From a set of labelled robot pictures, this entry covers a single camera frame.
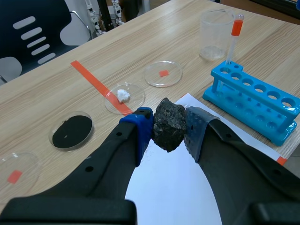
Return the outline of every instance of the orange pipette bulb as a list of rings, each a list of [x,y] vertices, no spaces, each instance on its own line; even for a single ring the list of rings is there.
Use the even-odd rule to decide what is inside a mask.
[[[243,22],[244,22],[244,16],[241,14],[237,15],[232,27],[232,32],[231,32],[232,36],[240,35],[240,30],[242,29]]]

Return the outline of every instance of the white cotton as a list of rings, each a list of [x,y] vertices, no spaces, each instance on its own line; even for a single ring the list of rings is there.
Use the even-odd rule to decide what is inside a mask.
[[[117,95],[118,95],[118,100],[119,100],[120,103],[121,102],[127,102],[130,99],[130,94],[127,91],[123,90],[123,89],[118,90]]]

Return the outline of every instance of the petri dish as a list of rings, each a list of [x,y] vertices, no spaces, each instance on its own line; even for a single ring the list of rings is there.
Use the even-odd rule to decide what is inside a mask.
[[[61,117],[51,128],[48,138],[59,150],[73,151],[85,145],[93,135],[91,117],[85,112],[72,112]]]
[[[169,87],[180,81],[182,69],[176,62],[159,61],[146,67],[144,76],[146,82],[154,87]]]
[[[38,157],[32,153],[12,153],[0,160],[0,203],[25,196],[40,174]]]
[[[125,103],[120,103],[118,101],[117,92],[118,90],[125,90],[130,94],[130,98]],[[137,110],[145,102],[145,92],[139,86],[134,84],[123,84],[113,88],[105,97],[105,106],[108,111],[114,114],[129,114],[132,111]]]

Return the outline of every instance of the blue test tube rack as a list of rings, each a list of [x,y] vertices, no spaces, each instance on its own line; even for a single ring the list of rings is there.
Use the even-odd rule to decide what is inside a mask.
[[[214,82],[203,98],[282,146],[296,128],[300,99],[243,72],[243,66],[225,62],[211,71]]]

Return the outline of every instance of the white paper sheet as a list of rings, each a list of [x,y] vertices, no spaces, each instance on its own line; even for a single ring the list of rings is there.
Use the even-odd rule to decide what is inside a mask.
[[[247,144],[274,160],[280,156],[190,94],[182,97],[177,104],[201,107],[218,116]],[[183,142],[175,151],[167,153],[150,141],[141,165],[131,177],[126,199],[136,204],[139,225],[222,224],[210,185]]]

